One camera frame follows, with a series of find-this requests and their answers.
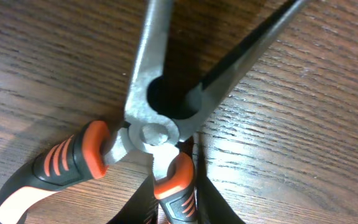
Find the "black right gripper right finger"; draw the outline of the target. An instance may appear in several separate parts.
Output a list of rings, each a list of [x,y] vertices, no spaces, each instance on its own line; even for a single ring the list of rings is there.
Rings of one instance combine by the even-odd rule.
[[[246,224],[229,206],[207,176],[204,137],[198,135],[197,203],[200,224]]]

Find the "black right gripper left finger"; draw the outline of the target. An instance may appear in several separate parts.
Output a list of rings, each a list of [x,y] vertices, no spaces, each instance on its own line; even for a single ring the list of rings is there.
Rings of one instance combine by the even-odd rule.
[[[106,224],[157,224],[158,201],[154,179],[148,176],[123,208]]]

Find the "orange black long-nose pliers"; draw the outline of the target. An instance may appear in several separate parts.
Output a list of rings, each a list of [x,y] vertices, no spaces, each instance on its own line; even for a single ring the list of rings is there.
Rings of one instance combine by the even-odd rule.
[[[149,176],[168,222],[198,223],[197,162],[182,148],[305,5],[285,2],[173,105],[161,92],[173,2],[149,1],[122,123],[91,121],[16,170],[0,190],[0,223],[24,223],[35,203],[104,177],[132,151],[153,157]]]

